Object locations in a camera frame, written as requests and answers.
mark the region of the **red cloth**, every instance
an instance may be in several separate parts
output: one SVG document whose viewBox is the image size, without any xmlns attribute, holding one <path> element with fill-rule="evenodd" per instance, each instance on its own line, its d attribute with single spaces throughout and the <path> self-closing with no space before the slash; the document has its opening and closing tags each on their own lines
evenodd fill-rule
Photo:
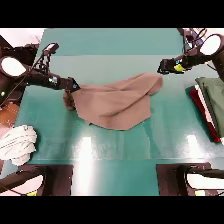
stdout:
<svg viewBox="0 0 224 224">
<path fill-rule="evenodd" d="M 219 136 L 217 135 L 217 132 L 216 132 L 215 128 L 212 125 L 212 123 L 208 122 L 207 119 L 206 119 L 205 108 L 204 108 L 203 104 L 201 103 L 201 100 L 198 96 L 198 91 L 197 90 L 190 90 L 190 96 L 193 99 L 193 101 L 195 102 L 195 104 L 197 105 L 197 107 L 199 108 L 199 110 L 201 111 L 204 119 L 206 120 L 208 128 L 210 130 L 210 133 L 212 135 L 212 138 L 213 138 L 214 142 L 221 142 Z"/>
</svg>

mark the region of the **orange cloth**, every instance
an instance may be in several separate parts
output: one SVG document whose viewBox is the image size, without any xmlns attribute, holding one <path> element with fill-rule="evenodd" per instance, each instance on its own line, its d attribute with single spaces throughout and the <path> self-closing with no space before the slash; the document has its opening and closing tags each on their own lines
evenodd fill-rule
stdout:
<svg viewBox="0 0 224 224">
<path fill-rule="evenodd" d="M 150 95 L 162 87 L 162 76 L 145 72 L 105 86 L 80 87 L 72 93 L 80 118 L 103 128 L 128 130 L 150 117 Z"/>
</svg>

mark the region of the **dark green cloth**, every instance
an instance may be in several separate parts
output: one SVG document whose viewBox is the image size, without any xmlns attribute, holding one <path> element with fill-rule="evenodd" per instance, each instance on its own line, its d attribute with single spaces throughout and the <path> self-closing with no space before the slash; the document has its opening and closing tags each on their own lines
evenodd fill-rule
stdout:
<svg viewBox="0 0 224 224">
<path fill-rule="evenodd" d="M 219 137 L 224 137 L 224 82 L 220 78 L 197 78 Z"/>
</svg>

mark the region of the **table surface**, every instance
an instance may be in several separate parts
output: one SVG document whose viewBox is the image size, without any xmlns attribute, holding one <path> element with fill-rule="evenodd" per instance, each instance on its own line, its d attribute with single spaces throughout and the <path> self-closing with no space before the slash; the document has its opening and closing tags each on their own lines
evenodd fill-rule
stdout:
<svg viewBox="0 0 224 224">
<path fill-rule="evenodd" d="M 181 54 L 177 29 L 46 29 L 41 49 L 60 46 L 51 71 L 80 84 L 103 85 L 142 72 L 156 73 L 164 58 Z M 38 134 L 30 164 L 74 164 L 72 195 L 159 195 L 157 163 L 210 162 L 224 168 L 224 146 L 211 142 L 208 128 L 190 99 L 195 78 L 217 77 L 205 65 L 184 75 L 164 76 L 151 96 L 151 118 L 128 131 L 87 125 L 63 105 L 63 91 L 30 86 L 16 126 Z M 6 162 L 2 177 L 16 167 Z"/>
</svg>

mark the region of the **stack of folded cloth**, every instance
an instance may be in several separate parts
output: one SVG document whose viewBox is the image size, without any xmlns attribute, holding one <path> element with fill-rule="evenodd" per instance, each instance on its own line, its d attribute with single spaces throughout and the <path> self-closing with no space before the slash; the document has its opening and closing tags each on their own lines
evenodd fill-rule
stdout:
<svg viewBox="0 0 224 224">
<path fill-rule="evenodd" d="M 190 96 L 206 120 L 214 142 L 224 145 L 224 82 L 220 78 L 197 78 Z"/>
</svg>

